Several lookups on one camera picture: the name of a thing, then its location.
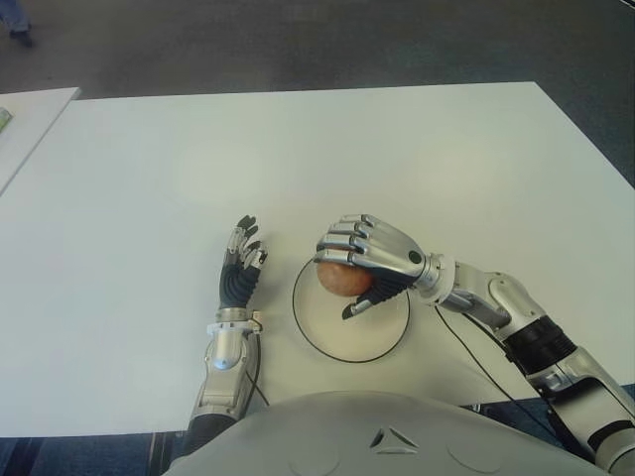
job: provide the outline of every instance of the robotic arm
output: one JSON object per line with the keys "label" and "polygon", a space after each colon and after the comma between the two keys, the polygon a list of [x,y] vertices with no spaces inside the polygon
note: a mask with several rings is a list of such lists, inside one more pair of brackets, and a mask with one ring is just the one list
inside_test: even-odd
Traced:
{"label": "robotic arm", "polygon": [[260,332],[258,311],[249,312],[267,251],[260,241],[247,244],[258,231],[254,217],[243,217],[231,232],[220,273],[220,307],[207,327],[206,377],[190,418],[184,442],[187,456],[243,418],[258,380]]}
{"label": "robotic arm", "polygon": [[517,280],[427,254],[371,215],[346,215],[333,224],[315,260],[360,266],[373,275],[373,286],[342,318],[414,288],[429,305],[486,324],[550,406],[550,422],[563,441],[611,474],[635,474],[635,403]]}

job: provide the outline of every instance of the table surface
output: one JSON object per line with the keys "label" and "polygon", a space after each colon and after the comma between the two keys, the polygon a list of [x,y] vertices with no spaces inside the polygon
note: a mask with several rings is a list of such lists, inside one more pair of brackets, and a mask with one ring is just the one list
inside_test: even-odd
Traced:
{"label": "table surface", "polygon": [[0,106],[13,115],[0,132],[0,195],[68,103],[78,95],[76,87],[0,94]]}
{"label": "table surface", "polygon": [[[415,295],[404,340],[376,362],[331,361],[303,339],[296,274],[356,212],[514,275],[632,383],[634,198],[535,83],[74,101],[0,199],[0,435],[186,427],[245,213],[270,248],[253,304],[274,403],[347,389],[504,400]],[[535,395],[447,318],[514,397]]]}

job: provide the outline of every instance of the person's foot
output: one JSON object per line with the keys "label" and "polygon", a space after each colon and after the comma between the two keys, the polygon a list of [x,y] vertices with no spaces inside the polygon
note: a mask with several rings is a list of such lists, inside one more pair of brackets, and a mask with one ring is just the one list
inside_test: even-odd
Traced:
{"label": "person's foot", "polygon": [[29,35],[29,32],[11,32],[9,33],[9,37],[17,41],[23,47],[33,47],[33,40],[31,40],[31,35]]}

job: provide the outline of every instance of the gray carpet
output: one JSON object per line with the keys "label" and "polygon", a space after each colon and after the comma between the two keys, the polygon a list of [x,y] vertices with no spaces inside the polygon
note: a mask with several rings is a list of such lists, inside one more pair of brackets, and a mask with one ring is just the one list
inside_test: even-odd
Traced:
{"label": "gray carpet", "polygon": [[635,11],[618,0],[23,0],[0,92],[84,98],[537,81],[631,183]]}

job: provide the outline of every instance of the black cable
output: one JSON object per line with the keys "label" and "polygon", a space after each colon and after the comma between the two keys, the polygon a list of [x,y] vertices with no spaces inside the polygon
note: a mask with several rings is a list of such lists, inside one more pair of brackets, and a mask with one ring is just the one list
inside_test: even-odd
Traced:
{"label": "black cable", "polygon": [[462,315],[463,317],[465,317],[467,320],[469,320],[469,321],[470,321],[472,324],[474,324],[476,327],[478,327],[480,330],[482,330],[482,331],[483,331],[483,333],[484,333],[487,337],[489,337],[489,339],[490,339],[492,342],[494,342],[494,343],[495,343],[498,347],[500,347],[500,349],[501,349],[503,352],[505,352],[505,355],[507,355],[507,347],[505,347],[505,346],[503,345],[503,343],[502,343],[500,340],[498,340],[496,337],[494,337],[494,336],[491,334],[491,332],[485,328],[485,326],[484,326],[483,324],[481,324],[479,321],[477,321],[475,318],[473,318],[471,315],[469,315],[469,314],[467,314],[467,313],[465,313],[465,312],[462,312],[462,313],[461,313],[461,315]]}
{"label": "black cable", "polygon": [[529,410],[527,410],[525,407],[523,407],[520,404],[520,402],[518,402],[511,395],[509,395],[509,393],[507,393],[507,391],[505,391],[505,389],[503,389],[498,384],[498,382],[496,382],[496,380],[494,380],[494,378],[490,375],[490,373],[487,372],[487,370],[485,370],[485,367],[482,366],[480,361],[472,353],[472,351],[469,349],[469,347],[467,347],[467,344],[465,343],[465,341],[463,339],[461,339],[460,336],[456,332],[454,332],[454,329],[452,329],[449,326],[449,324],[447,323],[447,321],[445,320],[444,316],[441,314],[441,311],[439,310],[439,308],[437,306],[435,306],[435,311],[437,312],[437,314],[441,318],[442,323],[445,324],[445,327],[447,327],[447,330],[449,330],[451,332],[451,334],[454,337],[456,337],[456,340],[458,340],[458,342],[460,342],[460,344],[463,346],[465,351],[469,354],[469,356],[472,358],[474,363],[480,368],[480,370],[483,372],[483,374],[485,374],[487,376],[487,378],[491,381],[491,383],[494,384],[494,387],[496,387],[500,391],[501,394],[503,394],[505,397],[507,397],[511,403],[513,403],[516,407],[518,407],[518,409],[521,410],[527,417],[529,417],[535,424],[537,424],[540,428],[542,428],[544,431],[546,431],[553,438],[555,438],[556,440],[560,441],[560,439],[550,429],[548,429],[541,421],[539,421],[535,416],[533,416],[531,414],[531,412],[529,412]]}
{"label": "black cable", "polygon": [[265,397],[265,394],[262,393],[262,390],[260,389],[258,384],[254,382],[254,379],[251,378],[251,375],[249,375],[249,372],[247,372],[246,374],[247,374],[247,379],[249,379],[249,382],[251,382],[251,384],[256,388],[256,393],[260,396],[260,398],[265,403],[265,405],[267,407],[270,407],[271,404],[269,403],[269,400],[267,399],[267,397]]}
{"label": "black cable", "polygon": [[255,334],[256,336],[256,373],[254,374],[253,380],[249,377],[251,381],[251,389],[249,390],[249,396],[247,397],[247,402],[245,403],[245,410],[242,413],[241,418],[245,417],[247,411],[249,410],[249,406],[251,405],[251,399],[254,396],[254,392],[256,391],[256,382],[258,382],[258,377],[260,377],[260,358],[261,358],[261,347],[260,347],[260,334]]}

